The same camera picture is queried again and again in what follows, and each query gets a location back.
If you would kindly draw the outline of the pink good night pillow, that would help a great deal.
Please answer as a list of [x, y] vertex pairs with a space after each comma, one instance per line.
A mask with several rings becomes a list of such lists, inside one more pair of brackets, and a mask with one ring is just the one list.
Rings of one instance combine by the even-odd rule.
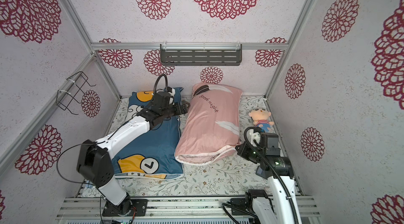
[[241, 89], [227, 85], [193, 86], [185, 128], [175, 150], [178, 162], [203, 166], [235, 153], [242, 94]]

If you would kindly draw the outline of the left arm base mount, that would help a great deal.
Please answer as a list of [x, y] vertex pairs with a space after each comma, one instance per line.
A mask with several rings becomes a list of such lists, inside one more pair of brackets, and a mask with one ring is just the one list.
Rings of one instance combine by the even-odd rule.
[[143, 217], [148, 205], [147, 199], [124, 200], [119, 206], [107, 201], [102, 217]]

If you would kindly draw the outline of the blue cartoon pillowcase pillow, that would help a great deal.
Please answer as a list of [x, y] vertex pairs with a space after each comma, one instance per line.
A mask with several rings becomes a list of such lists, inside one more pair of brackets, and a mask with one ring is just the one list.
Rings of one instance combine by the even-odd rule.
[[181, 177], [183, 165], [174, 157], [180, 136], [179, 117], [164, 120], [115, 155], [112, 160], [115, 175], [165, 180]]

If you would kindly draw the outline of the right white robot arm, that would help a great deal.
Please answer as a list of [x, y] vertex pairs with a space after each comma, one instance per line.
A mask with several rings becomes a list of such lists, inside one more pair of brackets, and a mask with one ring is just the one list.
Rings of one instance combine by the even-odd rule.
[[247, 209], [261, 224], [301, 224], [294, 171], [289, 158], [282, 156], [279, 136], [248, 127], [244, 139], [236, 146], [238, 156], [258, 165], [256, 175], [267, 180], [272, 194], [268, 196], [263, 189], [248, 190]]

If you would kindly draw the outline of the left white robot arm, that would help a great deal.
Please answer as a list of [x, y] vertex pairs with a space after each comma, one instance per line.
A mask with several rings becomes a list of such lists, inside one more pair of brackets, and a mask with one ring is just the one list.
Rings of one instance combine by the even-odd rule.
[[82, 143], [76, 170], [89, 180], [113, 206], [130, 201], [129, 194], [120, 187], [112, 160], [132, 141], [159, 126], [165, 119], [187, 113], [187, 108], [175, 102], [176, 90], [171, 87], [154, 91], [149, 104], [118, 130], [96, 141]]

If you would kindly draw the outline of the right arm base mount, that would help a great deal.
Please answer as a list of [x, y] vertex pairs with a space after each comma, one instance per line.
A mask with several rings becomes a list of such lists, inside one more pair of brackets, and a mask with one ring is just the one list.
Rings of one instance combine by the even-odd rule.
[[232, 205], [231, 213], [233, 215], [241, 216], [244, 215], [243, 211], [254, 213], [253, 211], [253, 199], [255, 198], [265, 198], [268, 199], [266, 191], [260, 189], [249, 189], [245, 193], [244, 198], [231, 198], [229, 204]]

